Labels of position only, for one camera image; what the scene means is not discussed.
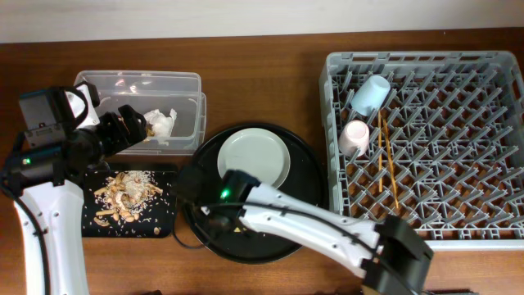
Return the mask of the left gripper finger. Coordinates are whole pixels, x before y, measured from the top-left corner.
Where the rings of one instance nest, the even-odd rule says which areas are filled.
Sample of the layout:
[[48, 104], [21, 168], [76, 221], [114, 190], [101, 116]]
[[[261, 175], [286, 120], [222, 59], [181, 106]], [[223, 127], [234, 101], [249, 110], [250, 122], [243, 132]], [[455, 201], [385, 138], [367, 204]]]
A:
[[110, 118], [106, 122], [106, 145], [108, 148], [127, 148], [129, 129], [123, 118]]
[[144, 116], [136, 112], [130, 105], [118, 108], [126, 129], [126, 138], [129, 142], [141, 142], [147, 137], [147, 121]]

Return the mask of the white napkin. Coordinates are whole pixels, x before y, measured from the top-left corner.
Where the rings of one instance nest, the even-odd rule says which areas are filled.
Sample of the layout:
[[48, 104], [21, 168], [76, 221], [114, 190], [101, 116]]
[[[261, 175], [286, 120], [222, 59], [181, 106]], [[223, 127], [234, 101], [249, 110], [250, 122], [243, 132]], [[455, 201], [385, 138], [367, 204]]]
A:
[[144, 114], [144, 118], [147, 121], [149, 137], [170, 137], [177, 119], [177, 112], [171, 109], [169, 115], [165, 116], [159, 109], [155, 109]]

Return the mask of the grey plate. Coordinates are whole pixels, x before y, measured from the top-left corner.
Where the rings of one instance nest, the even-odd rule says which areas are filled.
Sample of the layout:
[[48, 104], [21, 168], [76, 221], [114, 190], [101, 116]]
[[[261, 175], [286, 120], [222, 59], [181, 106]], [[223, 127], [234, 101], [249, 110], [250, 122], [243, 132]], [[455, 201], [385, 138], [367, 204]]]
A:
[[228, 170], [241, 170], [260, 182], [279, 188], [291, 169], [287, 145], [274, 132], [262, 128], [247, 128], [229, 136], [217, 158], [219, 176]]

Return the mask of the pink cup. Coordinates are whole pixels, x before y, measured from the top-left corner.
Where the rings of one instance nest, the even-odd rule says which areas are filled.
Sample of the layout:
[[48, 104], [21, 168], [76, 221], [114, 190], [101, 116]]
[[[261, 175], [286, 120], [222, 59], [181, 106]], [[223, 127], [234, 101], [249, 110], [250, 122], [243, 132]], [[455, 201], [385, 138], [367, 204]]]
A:
[[361, 157], [368, 149], [369, 135], [369, 128], [363, 121], [352, 120], [348, 122], [338, 139], [340, 152], [349, 157], [359, 151], [358, 156]]

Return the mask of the blue cup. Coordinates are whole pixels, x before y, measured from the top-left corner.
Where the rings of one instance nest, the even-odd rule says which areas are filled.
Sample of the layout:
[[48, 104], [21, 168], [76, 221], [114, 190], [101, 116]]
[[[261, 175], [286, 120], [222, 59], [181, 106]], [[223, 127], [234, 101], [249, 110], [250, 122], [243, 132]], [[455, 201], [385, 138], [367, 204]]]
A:
[[387, 79], [372, 75], [353, 96], [351, 108], [361, 116], [370, 116], [373, 110], [381, 107], [390, 91], [391, 86]]

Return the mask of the wooden chopstick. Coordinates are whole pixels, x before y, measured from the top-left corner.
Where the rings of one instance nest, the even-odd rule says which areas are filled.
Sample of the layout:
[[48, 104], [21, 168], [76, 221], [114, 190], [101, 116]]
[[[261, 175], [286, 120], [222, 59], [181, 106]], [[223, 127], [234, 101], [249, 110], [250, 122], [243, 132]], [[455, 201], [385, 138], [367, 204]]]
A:
[[[379, 131], [379, 134], [377, 136], [377, 140], [378, 140], [378, 144], [377, 145], [378, 145], [378, 151], [379, 151], [378, 172], [381, 172], [382, 171], [382, 114], [381, 114], [380, 110], [377, 113], [377, 127], [378, 127], [378, 131]], [[382, 191], [383, 191], [382, 176], [380, 176], [378, 178], [378, 180], [379, 180], [379, 182], [378, 182], [378, 192], [382, 193]]]
[[393, 163], [391, 142], [390, 142], [390, 139], [389, 139], [389, 129], [388, 129], [388, 126], [387, 126], [385, 118], [382, 118], [382, 126], [383, 126], [382, 128], [384, 130], [385, 141], [386, 141], [387, 160], [388, 160], [388, 167], [389, 167], [390, 177], [391, 177], [391, 187], [392, 187], [392, 192], [393, 192], [393, 196], [394, 196], [394, 200], [395, 200], [395, 208], [397, 210], [399, 210], [400, 209], [400, 203], [399, 203], [399, 199], [398, 199], [398, 188], [397, 188], [396, 179], [395, 179], [395, 167], [394, 167], [394, 163]]

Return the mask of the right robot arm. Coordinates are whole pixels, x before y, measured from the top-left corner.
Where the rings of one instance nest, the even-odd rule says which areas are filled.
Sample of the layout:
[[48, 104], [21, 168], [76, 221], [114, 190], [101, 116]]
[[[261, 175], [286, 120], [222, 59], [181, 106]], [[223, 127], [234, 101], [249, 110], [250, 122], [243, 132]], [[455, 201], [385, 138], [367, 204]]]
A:
[[222, 231], [271, 234], [323, 254], [362, 279], [364, 294], [422, 294], [434, 252], [403, 219], [338, 215], [291, 197], [241, 170], [211, 185], [199, 166], [182, 170], [180, 201]]

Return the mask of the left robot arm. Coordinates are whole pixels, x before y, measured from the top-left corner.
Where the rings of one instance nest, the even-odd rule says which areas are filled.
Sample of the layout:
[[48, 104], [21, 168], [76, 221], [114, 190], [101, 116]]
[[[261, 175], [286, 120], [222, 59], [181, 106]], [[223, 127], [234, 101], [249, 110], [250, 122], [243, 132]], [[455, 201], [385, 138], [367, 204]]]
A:
[[82, 82], [20, 96], [27, 129], [1, 170], [23, 234], [28, 294], [86, 294], [81, 215], [84, 173], [146, 136], [130, 105], [98, 116], [98, 91]]

